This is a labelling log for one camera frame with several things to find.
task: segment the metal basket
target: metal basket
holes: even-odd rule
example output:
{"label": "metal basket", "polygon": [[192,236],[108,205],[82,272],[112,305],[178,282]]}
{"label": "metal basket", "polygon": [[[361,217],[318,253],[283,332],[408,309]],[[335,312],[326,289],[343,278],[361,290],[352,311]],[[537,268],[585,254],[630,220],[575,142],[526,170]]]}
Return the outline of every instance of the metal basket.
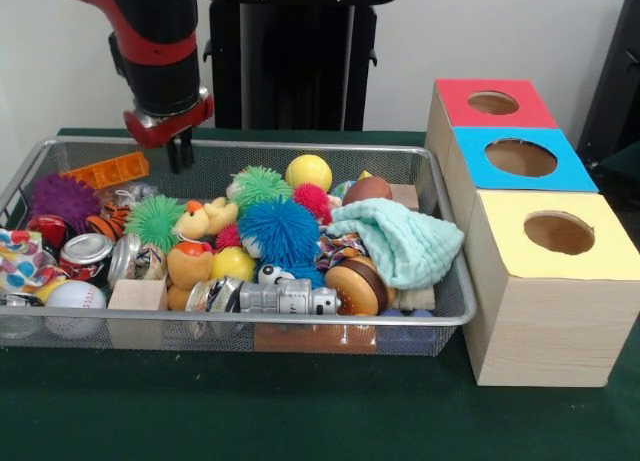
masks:
{"label": "metal basket", "polygon": [[[128,139],[58,137],[42,142],[0,197],[0,224],[8,229],[24,227],[34,179],[139,149]],[[421,212],[453,221],[440,168],[424,149],[194,141],[194,153],[194,167],[176,176],[169,174],[164,151],[145,151],[151,167],[146,181],[167,196],[212,199],[224,193],[231,174],[247,165],[283,173],[294,157],[317,153],[329,163],[335,180],[353,179],[366,169],[390,183],[414,184]],[[0,307],[0,345],[436,356],[455,329],[475,314],[475,295],[462,252],[436,285],[435,294],[433,318]],[[93,334],[62,338],[48,329],[52,323],[90,325],[86,331]]]}

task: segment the white toy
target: white toy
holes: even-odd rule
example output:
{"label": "white toy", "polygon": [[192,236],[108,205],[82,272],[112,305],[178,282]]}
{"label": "white toy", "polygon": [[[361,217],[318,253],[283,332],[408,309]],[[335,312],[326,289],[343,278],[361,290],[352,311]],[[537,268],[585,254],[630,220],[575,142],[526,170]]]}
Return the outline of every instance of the white toy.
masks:
{"label": "white toy", "polygon": [[[105,309],[107,298],[94,285],[84,281],[68,281],[54,289],[47,300],[47,308]],[[45,325],[53,334],[65,339],[88,338],[100,327],[99,318],[48,317]]]}

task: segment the green washcloth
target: green washcloth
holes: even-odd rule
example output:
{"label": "green washcloth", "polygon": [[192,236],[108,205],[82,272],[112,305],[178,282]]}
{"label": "green washcloth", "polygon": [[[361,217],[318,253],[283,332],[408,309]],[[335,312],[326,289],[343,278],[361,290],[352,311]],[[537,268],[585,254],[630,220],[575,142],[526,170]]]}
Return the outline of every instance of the green washcloth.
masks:
{"label": "green washcloth", "polygon": [[424,289],[451,268],[464,234],[455,224],[383,198],[367,199],[331,212],[333,236],[358,233],[380,277],[398,289]]}

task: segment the stacked boxes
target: stacked boxes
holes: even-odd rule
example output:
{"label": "stacked boxes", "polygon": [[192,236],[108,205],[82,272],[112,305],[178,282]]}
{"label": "stacked boxes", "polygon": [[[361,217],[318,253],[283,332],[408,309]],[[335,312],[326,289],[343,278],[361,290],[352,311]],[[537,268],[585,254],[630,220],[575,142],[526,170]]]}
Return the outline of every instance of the stacked boxes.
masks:
{"label": "stacked boxes", "polygon": [[437,81],[427,148],[467,234],[478,383],[605,385],[640,311],[640,254],[533,85]]}

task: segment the green spiky ball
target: green spiky ball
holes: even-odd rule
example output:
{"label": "green spiky ball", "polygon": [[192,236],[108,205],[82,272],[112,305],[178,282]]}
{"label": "green spiky ball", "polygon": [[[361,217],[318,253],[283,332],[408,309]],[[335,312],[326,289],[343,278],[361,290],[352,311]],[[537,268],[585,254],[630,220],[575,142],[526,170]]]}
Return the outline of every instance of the green spiky ball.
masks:
{"label": "green spiky ball", "polygon": [[239,216],[254,204],[280,197],[287,200],[293,194],[293,188],[279,173],[263,166],[248,166],[234,176],[233,182],[238,189],[231,201],[238,205]]}
{"label": "green spiky ball", "polygon": [[155,244],[168,254],[179,241],[171,230],[186,209],[174,198],[163,195],[146,198],[129,214],[124,232],[135,233],[143,244]]}

